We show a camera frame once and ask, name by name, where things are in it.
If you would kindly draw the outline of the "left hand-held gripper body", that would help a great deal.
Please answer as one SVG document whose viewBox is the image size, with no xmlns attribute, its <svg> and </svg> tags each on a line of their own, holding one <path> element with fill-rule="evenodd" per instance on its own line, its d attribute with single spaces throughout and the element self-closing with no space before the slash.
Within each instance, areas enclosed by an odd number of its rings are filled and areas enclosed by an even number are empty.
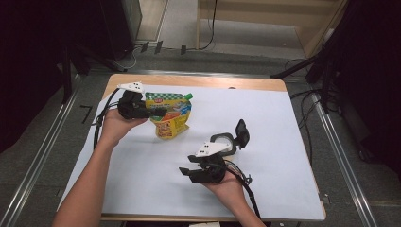
<svg viewBox="0 0 401 227">
<path fill-rule="evenodd" d="M 145 92 L 143 84 L 138 82 L 118 84 L 123 89 L 123 96 L 118 100 L 117 109 L 125 119 L 150 118 L 150 110 L 143 100 Z"/>
</svg>

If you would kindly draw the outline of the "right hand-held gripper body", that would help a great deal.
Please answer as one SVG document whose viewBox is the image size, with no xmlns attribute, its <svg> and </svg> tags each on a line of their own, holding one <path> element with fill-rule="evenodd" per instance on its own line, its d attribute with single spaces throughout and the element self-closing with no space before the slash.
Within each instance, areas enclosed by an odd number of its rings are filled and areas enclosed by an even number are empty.
<svg viewBox="0 0 401 227">
<path fill-rule="evenodd" d="M 203 162 L 197 163 L 202 173 L 195 176 L 188 176 L 192 183 L 219 183 L 225 176 L 225 162 L 222 156 L 227 151 L 227 143 L 205 142 L 194 154 L 202 157 Z"/>
</svg>

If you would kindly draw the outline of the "yellow green spout pouch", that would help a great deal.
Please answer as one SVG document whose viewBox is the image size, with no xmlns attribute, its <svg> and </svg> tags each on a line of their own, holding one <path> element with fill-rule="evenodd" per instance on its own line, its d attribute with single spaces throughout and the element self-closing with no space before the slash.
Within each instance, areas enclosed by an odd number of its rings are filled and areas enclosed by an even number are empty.
<svg viewBox="0 0 401 227">
<path fill-rule="evenodd" d="M 172 139 L 178 134 L 186 131 L 186 121 L 191 113 L 191 93 L 145 93 L 146 107 L 149 109 L 166 109 L 163 116 L 152 116 L 150 121 L 155 125 L 156 135 L 161 139 Z"/>
</svg>

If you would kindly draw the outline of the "person's right hand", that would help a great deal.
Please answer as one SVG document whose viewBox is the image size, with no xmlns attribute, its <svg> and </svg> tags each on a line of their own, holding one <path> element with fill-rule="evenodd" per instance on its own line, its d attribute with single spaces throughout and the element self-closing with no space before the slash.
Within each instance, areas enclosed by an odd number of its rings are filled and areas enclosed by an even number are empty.
<svg viewBox="0 0 401 227">
<path fill-rule="evenodd" d="M 226 171 L 220 183 L 203 183 L 202 185 L 214 193 L 228 208 L 246 204 L 242 184 L 233 173 Z"/>
</svg>

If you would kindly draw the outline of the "person's left hand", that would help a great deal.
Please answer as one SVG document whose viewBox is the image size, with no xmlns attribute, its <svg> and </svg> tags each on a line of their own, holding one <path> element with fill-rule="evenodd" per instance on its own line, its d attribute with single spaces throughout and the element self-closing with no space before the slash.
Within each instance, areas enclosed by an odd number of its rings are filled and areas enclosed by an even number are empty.
<svg viewBox="0 0 401 227">
<path fill-rule="evenodd" d="M 133 128 L 145 123 L 146 118 L 125 119 L 117 109 L 107 111 L 99 143 L 115 147 L 118 142 Z"/>
</svg>

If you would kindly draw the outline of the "white paper edge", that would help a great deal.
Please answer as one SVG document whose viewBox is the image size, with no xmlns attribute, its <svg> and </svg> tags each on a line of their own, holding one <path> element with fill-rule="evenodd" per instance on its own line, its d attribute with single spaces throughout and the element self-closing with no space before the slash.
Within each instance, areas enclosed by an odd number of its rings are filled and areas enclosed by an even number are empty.
<svg viewBox="0 0 401 227">
<path fill-rule="evenodd" d="M 215 222 L 201 222 L 201 223 L 191 223 L 188 227 L 221 227 L 218 221 Z"/>
</svg>

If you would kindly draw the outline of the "white table sheet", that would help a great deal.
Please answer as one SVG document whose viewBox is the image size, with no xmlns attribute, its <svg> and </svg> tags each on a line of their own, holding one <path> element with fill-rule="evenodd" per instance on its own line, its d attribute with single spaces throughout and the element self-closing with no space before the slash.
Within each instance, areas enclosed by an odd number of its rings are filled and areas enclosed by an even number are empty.
<svg viewBox="0 0 401 227">
<path fill-rule="evenodd" d="M 148 121 L 114 149 L 102 217 L 230 219 L 232 214 L 182 168 L 214 134 L 235 131 L 243 120 L 248 145 L 233 161 L 252 178 L 250 188 L 265 220 L 323 220 L 325 212 L 305 145 L 286 92 L 148 85 L 146 91 L 192 95 L 188 130 L 171 140 Z"/>
</svg>

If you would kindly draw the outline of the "metal crossbar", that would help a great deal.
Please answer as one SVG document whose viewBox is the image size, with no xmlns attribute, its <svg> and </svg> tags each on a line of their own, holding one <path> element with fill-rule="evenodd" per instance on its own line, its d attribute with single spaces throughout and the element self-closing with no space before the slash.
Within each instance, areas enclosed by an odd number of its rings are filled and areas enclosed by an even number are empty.
<svg viewBox="0 0 401 227">
<path fill-rule="evenodd" d="M 133 70 L 128 74 L 141 75 L 174 75 L 174 76 L 193 76 L 193 77 L 225 77 L 225 78 L 248 78 L 248 79 L 270 79 L 270 75 L 258 74 L 239 74 L 224 72 L 190 72 L 190 71 L 171 71 L 171 70 Z"/>
</svg>

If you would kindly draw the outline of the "black stand legs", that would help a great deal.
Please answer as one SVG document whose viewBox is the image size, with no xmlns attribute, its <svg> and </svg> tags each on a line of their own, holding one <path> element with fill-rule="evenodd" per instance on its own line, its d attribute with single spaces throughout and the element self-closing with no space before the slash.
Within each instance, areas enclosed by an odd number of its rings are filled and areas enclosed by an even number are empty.
<svg viewBox="0 0 401 227">
<path fill-rule="evenodd" d="M 71 65 L 74 65 L 80 74 L 87 75 L 89 73 L 90 66 L 85 60 L 85 56 L 91 57 L 113 72 L 122 72 L 122 68 L 118 68 L 115 63 L 111 63 L 88 47 L 81 44 L 64 44 L 61 50 L 63 85 L 62 104 L 65 104 L 72 96 Z"/>
</svg>

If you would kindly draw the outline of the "black cabinet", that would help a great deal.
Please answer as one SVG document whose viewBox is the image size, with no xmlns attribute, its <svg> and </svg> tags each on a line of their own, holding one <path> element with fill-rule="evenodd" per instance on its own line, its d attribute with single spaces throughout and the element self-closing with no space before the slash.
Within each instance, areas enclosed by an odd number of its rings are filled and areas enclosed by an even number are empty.
<svg viewBox="0 0 401 227">
<path fill-rule="evenodd" d="M 142 22 L 139 0 L 99 0 L 106 25 L 108 50 L 113 60 L 121 60 L 134 48 Z"/>
</svg>

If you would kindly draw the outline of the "black curtain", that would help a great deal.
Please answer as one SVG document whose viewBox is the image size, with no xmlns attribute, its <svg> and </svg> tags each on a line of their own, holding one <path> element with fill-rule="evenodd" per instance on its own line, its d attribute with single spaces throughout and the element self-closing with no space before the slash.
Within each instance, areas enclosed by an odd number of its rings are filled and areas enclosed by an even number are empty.
<svg viewBox="0 0 401 227">
<path fill-rule="evenodd" d="M 349 0 L 335 84 L 366 162 L 401 175 L 401 0 Z"/>
<path fill-rule="evenodd" d="M 0 153 L 62 85 L 61 50 L 78 44 L 92 0 L 0 0 Z"/>
</svg>

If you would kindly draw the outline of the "black tripod stand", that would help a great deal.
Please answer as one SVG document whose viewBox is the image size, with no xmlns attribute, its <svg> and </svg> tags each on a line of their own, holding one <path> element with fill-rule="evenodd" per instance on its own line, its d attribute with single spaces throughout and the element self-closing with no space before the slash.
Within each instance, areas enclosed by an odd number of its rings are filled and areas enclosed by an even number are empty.
<svg viewBox="0 0 401 227">
<path fill-rule="evenodd" d="M 311 66 L 308 73 L 305 76 L 306 82 L 308 84 L 315 84 L 320 79 L 321 90 L 319 95 L 321 98 L 321 106 L 326 114 L 329 113 L 328 110 L 328 98 L 329 98 L 329 88 L 332 78 L 336 75 L 337 71 L 335 69 L 335 57 L 337 54 L 338 42 L 341 36 L 341 29 L 336 28 L 331 33 L 330 37 L 322 45 L 322 49 L 314 56 L 295 64 L 289 69 L 284 70 L 275 75 L 270 75 L 271 79 L 284 79 L 291 74 Z"/>
</svg>

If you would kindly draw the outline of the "metal floor rail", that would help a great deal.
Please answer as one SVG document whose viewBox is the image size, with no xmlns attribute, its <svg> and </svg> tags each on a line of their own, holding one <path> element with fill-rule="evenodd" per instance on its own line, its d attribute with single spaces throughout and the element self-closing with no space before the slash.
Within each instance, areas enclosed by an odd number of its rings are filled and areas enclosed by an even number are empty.
<svg viewBox="0 0 401 227">
<path fill-rule="evenodd" d="M 317 104 L 317 113 L 321 119 L 323 128 L 339 165 L 340 172 L 347 185 L 363 227 L 378 227 L 370 204 L 348 160 L 345 149 L 330 118 L 330 114 L 324 111 L 319 95 L 313 95 L 312 100 Z"/>
<path fill-rule="evenodd" d="M 5 215 L 0 220 L 0 227 L 14 227 L 20 216 L 27 199 L 29 198 L 35 183 L 37 182 L 44 164 L 54 147 L 54 144 L 59 137 L 64 122 L 70 113 L 76 98 L 78 90 L 83 81 L 83 76 L 75 74 L 73 79 L 72 95 L 67 99 L 65 104 L 62 104 L 58 113 L 53 120 L 50 129 L 48 130 L 44 140 L 41 143 L 29 169 L 26 172 L 20 185 L 17 187 Z"/>
</svg>

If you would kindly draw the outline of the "wooden frame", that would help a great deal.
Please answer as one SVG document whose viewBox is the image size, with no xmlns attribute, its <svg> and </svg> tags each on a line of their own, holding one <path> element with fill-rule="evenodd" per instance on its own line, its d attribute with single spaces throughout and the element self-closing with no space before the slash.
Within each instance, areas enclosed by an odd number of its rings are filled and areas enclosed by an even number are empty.
<svg viewBox="0 0 401 227">
<path fill-rule="evenodd" d="M 349 0 L 218 0 L 216 19 L 294 26 L 307 57 L 321 49 L 340 22 Z"/>
</svg>

